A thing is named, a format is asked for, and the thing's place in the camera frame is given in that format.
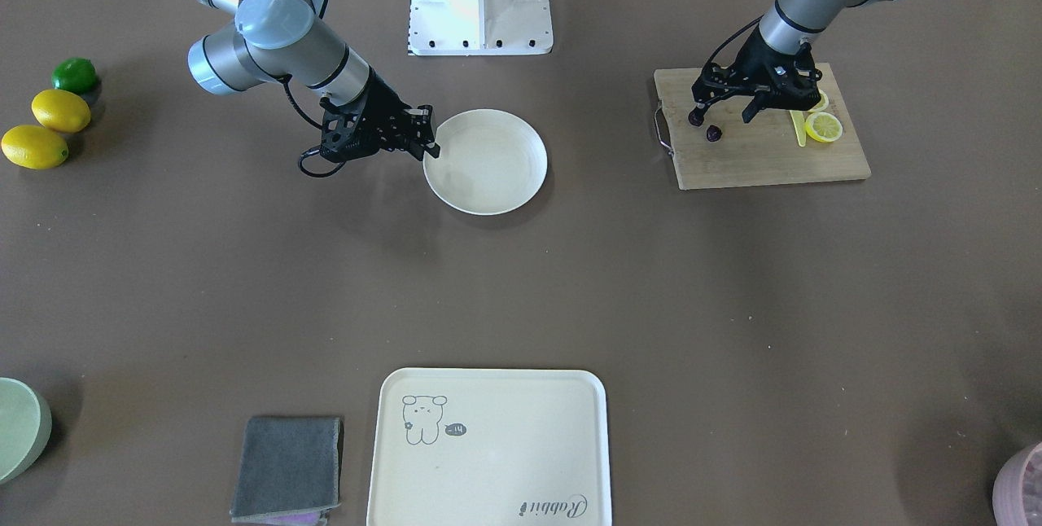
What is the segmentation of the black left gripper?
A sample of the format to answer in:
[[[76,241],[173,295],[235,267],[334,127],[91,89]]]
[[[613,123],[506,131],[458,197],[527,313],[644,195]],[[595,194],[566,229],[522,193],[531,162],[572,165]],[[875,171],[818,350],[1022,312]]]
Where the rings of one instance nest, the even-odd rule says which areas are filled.
[[[716,62],[717,55],[734,40],[751,31],[729,66]],[[742,111],[742,121],[751,123],[768,103],[818,103],[822,72],[812,58],[812,43],[800,37],[795,54],[778,52],[767,44],[754,25],[746,25],[719,45],[703,64],[692,85],[695,104],[688,122],[699,128],[713,103],[733,96],[751,101]]]

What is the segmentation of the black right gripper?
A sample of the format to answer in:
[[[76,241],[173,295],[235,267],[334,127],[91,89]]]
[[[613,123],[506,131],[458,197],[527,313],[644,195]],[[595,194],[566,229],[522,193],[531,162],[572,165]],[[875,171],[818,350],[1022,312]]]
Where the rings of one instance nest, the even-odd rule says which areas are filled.
[[[320,106],[324,115],[319,155],[327,161],[353,161],[381,150],[406,151],[417,161],[440,156],[431,124],[433,106],[402,103],[373,70],[353,102],[334,106],[324,97]]]

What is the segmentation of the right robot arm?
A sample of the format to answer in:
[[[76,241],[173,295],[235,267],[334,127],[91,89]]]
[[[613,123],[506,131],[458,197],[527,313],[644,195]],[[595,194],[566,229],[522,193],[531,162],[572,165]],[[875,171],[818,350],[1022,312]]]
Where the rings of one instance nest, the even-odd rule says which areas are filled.
[[[195,81],[228,95],[263,83],[300,81],[320,99],[321,141],[304,158],[322,156],[339,169],[379,151],[415,159],[439,156],[428,104],[411,107],[322,14],[327,0],[197,0],[227,11],[230,25],[198,40],[187,52]]]

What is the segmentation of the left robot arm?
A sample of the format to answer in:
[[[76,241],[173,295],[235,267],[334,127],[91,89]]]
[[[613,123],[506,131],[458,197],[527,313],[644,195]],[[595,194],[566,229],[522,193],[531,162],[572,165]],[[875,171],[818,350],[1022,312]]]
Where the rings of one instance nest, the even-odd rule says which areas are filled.
[[[703,125],[708,109],[733,96],[749,97],[742,121],[751,122],[765,109],[807,112],[821,100],[821,72],[812,58],[812,44],[844,9],[896,0],[774,0],[763,16],[736,33],[749,33],[729,66],[708,56],[692,85],[694,107],[689,123]]]

